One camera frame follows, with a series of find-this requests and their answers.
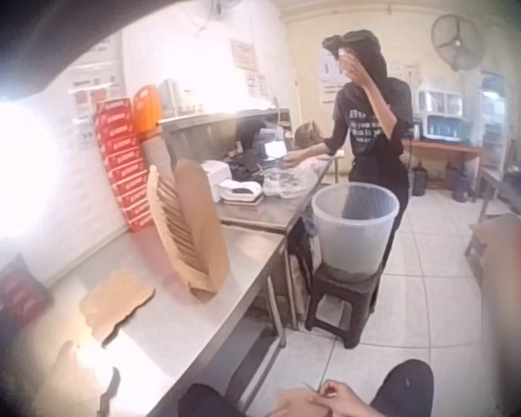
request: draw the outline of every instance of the stack of pizza boxes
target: stack of pizza boxes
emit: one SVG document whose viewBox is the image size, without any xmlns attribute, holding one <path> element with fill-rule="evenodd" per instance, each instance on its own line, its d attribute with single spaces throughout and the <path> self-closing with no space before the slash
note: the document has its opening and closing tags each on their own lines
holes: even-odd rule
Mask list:
<svg viewBox="0 0 521 417">
<path fill-rule="evenodd" d="M 137 231 L 151 222 L 147 201 L 148 168 L 135 132 L 128 98 L 98 103 L 96 138 L 115 197 L 129 228 Z"/>
</svg>

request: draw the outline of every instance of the black plastic stool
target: black plastic stool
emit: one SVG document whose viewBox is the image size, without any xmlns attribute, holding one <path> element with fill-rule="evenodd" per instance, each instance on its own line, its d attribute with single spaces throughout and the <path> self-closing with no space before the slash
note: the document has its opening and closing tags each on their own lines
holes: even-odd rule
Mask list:
<svg viewBox="0 0 521 417">
<path fill-rule="evenodd" d="M 313 328 L 322 328 L 340 337 L 346 349 L 355 348 L 360 342 L 366 321 L 374 310 L 381 275 L 382 268 L 379 268 L 373 275 L 358 277 L 349 275 L 350 281 L 337 280 L 336 277 L 340 278 L 340 275 L 324 263 L 321 264 L 314 274 L 305 328 L 309 331 Z M 351 304 L 347 329 L 338 328 L 316 317 L 316 311 L 324 295 L 331 295 Z"/>
</svg>

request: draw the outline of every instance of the black t-shirt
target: black t-shirt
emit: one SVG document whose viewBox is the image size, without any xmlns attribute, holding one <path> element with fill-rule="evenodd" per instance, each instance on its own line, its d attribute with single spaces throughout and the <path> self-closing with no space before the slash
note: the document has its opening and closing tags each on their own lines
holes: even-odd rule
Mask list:
<svg viewBox="0 0 521 417">
<path fill-rule="evenodd" d="M 365 93 L 349 83 L 336 96 L 333 133 L 325 144 L 335 153 L 343 146 L 349 130 L 355 164 L 377 165 L 380 167 L 377 170 L 383 173 L 398 166 L 403 153 L 401 138 L 412 126 L 412 105 L 409 85 L 397 78 L 387 78 L 380 86 L 380 93 L 398 120 L 390 139 L 380 127 Z"/>
</svg>

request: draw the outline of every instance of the clear plastic bucket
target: clear plastic bucket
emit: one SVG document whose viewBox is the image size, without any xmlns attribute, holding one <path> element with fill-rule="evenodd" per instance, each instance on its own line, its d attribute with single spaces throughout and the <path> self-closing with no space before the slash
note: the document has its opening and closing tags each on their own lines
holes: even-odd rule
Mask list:
<svg viewBox="0 0 521 417">
<path fill-rule="evenodd" d="M 313 197 L 322 260 L 346 274 L 372 275 L 399 212 L 397 197 L 363 182 L 325 187 Z"/>
</svg>

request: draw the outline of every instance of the black pants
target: black pants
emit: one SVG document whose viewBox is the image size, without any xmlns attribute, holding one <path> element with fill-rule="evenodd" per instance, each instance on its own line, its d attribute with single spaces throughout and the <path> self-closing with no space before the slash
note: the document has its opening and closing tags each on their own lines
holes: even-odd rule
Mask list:
<svg viewBox="0 0 521 417">
<path fill-rule="evenodd" d="M 384 379 L 371 406 L 386 417 L 430 417 L 434 377 L 422 361 L 398 365 Z M 179 417 L 245 417 L 228 400 L 206 385 L 193 385 L 178 404 Z"/>
<path fill-rule="evenodd" d="M 400 161 L 397 161 L 397 164 L 393 167 L 386 167 L 386 169 L 378 169 L 377 164 L 375 161 L 356 164 L 353 166 L 348 178 L 350 182 L 368 182 L 370 184 L 379 185 L 380 187 L 389 189 L 398 197 L 399 212 L 393 221 L 392 231 L 390 232 L 384 256 L 382 257 L 382 270 L 384 270 L 388 262 L 388 257 L 390 257 L 390 252 L 392 252 L 393 239 L 401 224 L 403 214 L 407 209 L 407 203 L 409 202 L 409 179 L 407 168 Z"/>
</svg>

